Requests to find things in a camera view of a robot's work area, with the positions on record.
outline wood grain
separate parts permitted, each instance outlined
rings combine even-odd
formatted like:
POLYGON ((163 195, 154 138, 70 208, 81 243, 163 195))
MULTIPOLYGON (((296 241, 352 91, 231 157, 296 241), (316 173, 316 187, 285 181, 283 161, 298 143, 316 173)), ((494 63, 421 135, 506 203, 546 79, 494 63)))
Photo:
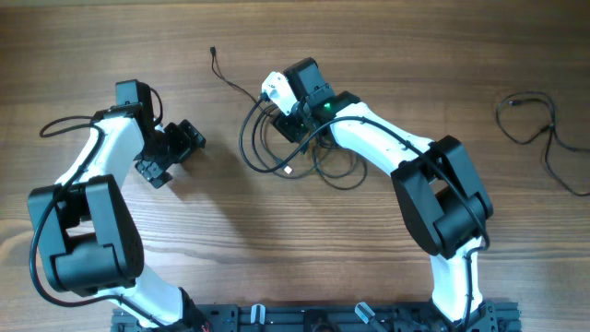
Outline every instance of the wood grain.
MULTIPOLYGON (((492 247, 479 264, 483 293, 519 302, 525 331, 587 331, 588 199, 548 177, 543 142, 512 144, 493 107, 509 92, 545 90, 560 105, 562 139, 589 146, 589 13, 587 2, 525 0, 1 9, 0 330, 107 330, 110 304, 58 308, 31 287, 26 202, 88 137, 39 139, 41 126, 109 107, 114 83, 130 78, 159 91, 165 123, 189 119, 207 138, 171 168, 169 185, 153 190, 130 172, 123 188, 147 262, 196 302, 430 297, 429 258, 379 170, 337 192, 316 176, 289 182, 246 167, 237 135, 252 105, 210 72, 216 45, 224 74, 252 93, 270 71, 312 56, 336 91, 361 96, 386 120, 462 140, 495 208, 492 247)), ((511 116, 514 130, 543 119, 536 110, 511 116)), ((272 131, 269 140, 282 155, 294 148, 272 131)), ((590 188, 587 156, 555 149, 551 158, 569 183, 590 188)))

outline black base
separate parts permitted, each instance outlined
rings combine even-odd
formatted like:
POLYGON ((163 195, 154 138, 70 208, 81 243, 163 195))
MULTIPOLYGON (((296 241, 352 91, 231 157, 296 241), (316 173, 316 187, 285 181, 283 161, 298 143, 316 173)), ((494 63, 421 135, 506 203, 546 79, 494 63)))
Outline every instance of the black base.
MULTIPOLYGON (((353 306, 301 306, 267 307, 265 323, 250 323, 251 307, 232 304, 197 305, 211 325, 211 332, 375 332, 371 325, 364 324, 355 314, 353 306), (318 328, 313 317, 318 313, 327 317, 318 328)), ((375 318, 389 332, 452 332, 429 302, 408 302, 394 305, 372 306, 375 318)), ((480 307, 481 317, 470 332, 520 332, 520 311, 514 302, 484 302, 480 307)), ((120 309, 114 310, 112 332, 147 332, 137 320, 120 309)))

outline wooden floor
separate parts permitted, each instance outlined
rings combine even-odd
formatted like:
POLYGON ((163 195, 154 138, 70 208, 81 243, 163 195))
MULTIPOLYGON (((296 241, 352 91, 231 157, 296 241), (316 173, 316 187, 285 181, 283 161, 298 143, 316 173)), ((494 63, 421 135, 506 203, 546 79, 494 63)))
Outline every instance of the wooden floor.
MULTIPOLYGON (((525 331, 590 328, 590 200, 541 164, 545 138, 511 143, 494 123, 506 94, 542 89, 560 106, 562 139, 590 146, 590 5, 578 1, 392 1, 72 6, 0 9, 0 330, 106 331, 112 305, 53 306, 27 268, 31 189, 52 184, 88 138, 40 139, 52 119, 114 104, 114 83, 147 82, 164 123, 190 120, 207 146, 154 190, 135 170, 123 193, 147 263, 198 303, 426 301, 430 260, 410 238, 393 186, 371 166, 350 192, 317 176, 251 171, 238 132, 252 103, 210 71, 257 94, 271 71, 317 60, 336 92, 420 136, 463 141, 495 214, 480 257, 487 298, 519 302, 525 331)), ((507 127, 539 128, 539 109, 507 127)), ((273 130, 271 146, 294 149, 273 130)), ((345 157, 329 162, 344 169, 345 157)), ((555 149, 557 172, 590 190, 590 158, 555 149)), ((295 171, 310 164, 298 157, 295 171)), ((357 173, 345 183, 359 180, 357 173)))

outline wooden surface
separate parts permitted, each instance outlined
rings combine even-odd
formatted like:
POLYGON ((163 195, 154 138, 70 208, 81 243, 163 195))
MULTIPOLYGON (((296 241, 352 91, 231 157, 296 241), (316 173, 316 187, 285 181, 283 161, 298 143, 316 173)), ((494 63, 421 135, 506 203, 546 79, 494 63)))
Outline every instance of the wooden surface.
MULTIPOLYGON (((495 209, 479 263, 484 296, 519 302, 525 331, 587 331, 590 201, 548 177, 544 139, 512 144, 493 107, 513 91, 545 90, 560 105, 562 139, 590 145, 589 12, 583 1, 413 0, 0 10, 0 330, 107 330, 111 304, 59 308, 32 288, 27 196, 52 184, 88 137, 40 139, 39 129, 109 107, 114 83, 130 78, 159 91, 164 123, 189 119, 207 139, 160 190, 135 171, 123 188, 147 263, 164 279, 199 303, 429 299, 429 258, 375 167, 350 192, 246 167, 237 141, 252 104, 211 73, 216 45, 224 74, 252 93, 271 71, 312 56, 336 91, 384 119, 463 141, 495 209)), ((520 131, 544 119, 536 109, 511 116, 507 127, 520 131)), ((282 155, 295 148, 273 130, 269 140, 282 155)), ((587 156, 556 148, 551 158, 568 182, 590 188, 587 156)))

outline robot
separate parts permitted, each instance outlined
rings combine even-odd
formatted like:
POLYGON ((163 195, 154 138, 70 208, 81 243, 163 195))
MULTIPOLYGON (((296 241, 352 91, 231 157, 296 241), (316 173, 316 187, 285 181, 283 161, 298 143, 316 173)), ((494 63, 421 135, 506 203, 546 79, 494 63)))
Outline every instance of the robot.
MULTIPOLYGON (((45 300, 64 307, 114 302, 120 309, 113 313, 113 332, 521 330, 517 303, 483 300, 478 289, 477 256, 490 244, 485 225, 493 207, 464 146, 451 136, 439 141, 413 136, 374 114, 359 97, 347 91, 336 95, 312 58, 271 73, 244 125, 262 102, 272 101, 281 111, 273 126, 290 142, 302 142, 301 148, 321 137, 359 153, 388 174, 409 233, 431 257, 432 297, 427 302, 361 302, 354 307, 195 305, 182 288, 168 284, 145 264, 120 188, 134 161, 144 178, 159 188, 171 179, 166 170, 203 148, 206 140, 186 120, 162 128, 161 118, 154 120, 145 83, 119 82, 115 95, 116 106, 92 116, 88 127, 94 130, 70 170, 54 185, 29 195, 35 229, 30 271, 45 300), (447 187, 434 193, 430 183, 436 180, 446 181, 447 187), (67 234, 89 219, 93 233, 67 234), (37 247, 52 288, 89 300, 62 302, 42 289, 35 266, 37 247)), ((272 172, 283 166, 255 169, 272 172)))

